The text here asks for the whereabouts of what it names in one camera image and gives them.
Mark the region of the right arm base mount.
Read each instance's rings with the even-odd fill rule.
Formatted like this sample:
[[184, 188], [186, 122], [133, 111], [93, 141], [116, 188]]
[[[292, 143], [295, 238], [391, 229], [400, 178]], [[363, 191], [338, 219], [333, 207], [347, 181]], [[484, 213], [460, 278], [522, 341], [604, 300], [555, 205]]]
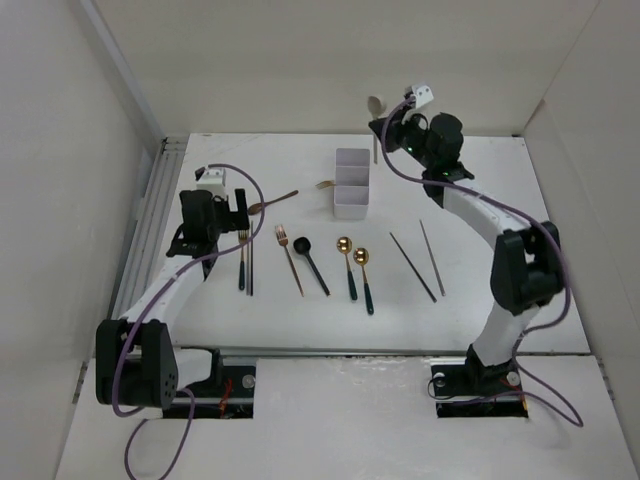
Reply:
[[431, 396], [440, 419], [528, 417], [520, 376], [512, 364], [474, 371], [466, 364], [440, 363], [431, 366], [431, 374]]

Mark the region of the white ceramic spoon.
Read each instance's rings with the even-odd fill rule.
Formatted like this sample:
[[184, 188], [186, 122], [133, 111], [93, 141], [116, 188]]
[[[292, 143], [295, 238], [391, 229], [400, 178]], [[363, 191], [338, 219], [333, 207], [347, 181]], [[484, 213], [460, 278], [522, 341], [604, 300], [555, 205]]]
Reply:
[[[367, 97], [367, 109], [371, 115], [373, 120], [376, 120], [382, 117], [387, 109], [387, 103], [383, 97], [377, 95], [371, 95]], [[373, 162], [375, 165], [378, 164], [378, 138], [376, 135], [373, 135]]]

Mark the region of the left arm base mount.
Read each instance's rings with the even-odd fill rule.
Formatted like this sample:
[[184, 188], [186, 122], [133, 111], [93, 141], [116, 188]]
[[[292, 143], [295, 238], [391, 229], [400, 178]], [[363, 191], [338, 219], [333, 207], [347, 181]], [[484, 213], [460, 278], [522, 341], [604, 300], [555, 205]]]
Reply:
[[254, 416], [256, 365], [226, 365], [211, 376], [187, 386], [195, 398], [194, 419], [237, 420]]

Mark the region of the gold green-handled fork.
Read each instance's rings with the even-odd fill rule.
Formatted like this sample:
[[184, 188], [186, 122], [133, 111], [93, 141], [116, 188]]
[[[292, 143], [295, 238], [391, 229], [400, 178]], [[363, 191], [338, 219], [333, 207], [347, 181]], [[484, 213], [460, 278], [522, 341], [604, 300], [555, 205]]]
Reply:
[[244, 291], [246, 288], [245, 246], [247, 244], [248, 237], [249, 237], [248, 230], [238, 231], [238, 242], [240, 245], [238, 288], [240, 291]]
[[319, 190], [322, 190], [322, 189], [325, 189], [325, 188], [334, 187], [335, 185], [336, 185], [336, 183], [335, 183], [334, 180], [324, 180], [324, 181], [321, 181], [321, 182], [317, 183], [315, 185], [315, 187], [317, 189], [319, 189]]

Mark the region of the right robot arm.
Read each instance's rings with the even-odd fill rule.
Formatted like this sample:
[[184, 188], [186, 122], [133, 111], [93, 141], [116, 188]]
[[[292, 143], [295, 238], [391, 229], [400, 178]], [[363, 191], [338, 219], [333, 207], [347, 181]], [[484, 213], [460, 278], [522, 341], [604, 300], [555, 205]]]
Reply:
[[494, 304], [486, 324], [469, 346], [465, 386], [487, 393], [513, 371], [513, 352], [539, 310], [565, 282], [557, 257], [559, 232], [551, 222], [530, 219], [481, 191], [463, 165], [461, 121], [441, 113], [432, 120], [403, 111], [372, 120], [369, 127], [388, 154], [404, 150], [424, 169], [421, 183], [429, 198], [469, 225], [493, 250], [490, 290]]

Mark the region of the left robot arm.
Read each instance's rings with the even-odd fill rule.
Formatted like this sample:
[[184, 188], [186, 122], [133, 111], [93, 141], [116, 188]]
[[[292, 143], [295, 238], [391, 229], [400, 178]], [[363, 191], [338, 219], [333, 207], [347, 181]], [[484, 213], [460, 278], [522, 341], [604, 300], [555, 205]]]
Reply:
[[201, 396], [217, 394], [224, 373], [206, 348], [176, 347], [171, 331], [192, 294], [207, 280], [220, 254], [222, 234], [249, 228], [246, 195], [234, 191], [237, 209], [207, 190], [179, 194], [182, 221], [164, 264], [142, 296], [118, 319], [96, 330], [96, 398], [121, 417], [143, 408], [168, 409], [191, 386]]

